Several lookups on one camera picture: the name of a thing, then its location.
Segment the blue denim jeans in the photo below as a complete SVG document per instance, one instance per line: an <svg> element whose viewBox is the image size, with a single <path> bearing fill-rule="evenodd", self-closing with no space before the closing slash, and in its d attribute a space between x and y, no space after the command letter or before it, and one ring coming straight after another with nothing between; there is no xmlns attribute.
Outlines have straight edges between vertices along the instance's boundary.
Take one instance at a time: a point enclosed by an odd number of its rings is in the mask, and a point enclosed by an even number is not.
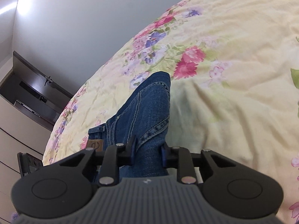
<svg viewBox="0 0 299 224"><path fill-rule="evenodd" d="M170 75L156 72L139 85L110 119L88 130L89 139L103 140L103 149L117 143L133 144L135 163L120 168L121 178L168 175L163 168L161 146L165 142L170 116Z"/></svg>

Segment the floral yellow bed quilt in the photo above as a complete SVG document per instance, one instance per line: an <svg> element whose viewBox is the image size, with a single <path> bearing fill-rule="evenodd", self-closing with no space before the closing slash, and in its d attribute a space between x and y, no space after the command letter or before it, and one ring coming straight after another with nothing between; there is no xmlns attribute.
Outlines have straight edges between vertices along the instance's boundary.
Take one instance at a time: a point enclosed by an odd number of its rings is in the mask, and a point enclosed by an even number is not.
<svg viewBox="0 0 299 224"><path fill-rule="evenodd" d="M169 145L214 150L274 178L278 217L298 221L298 0L183 0L76 92L54 125L45 165L87 145L153 73L171 78Z"/></svg>

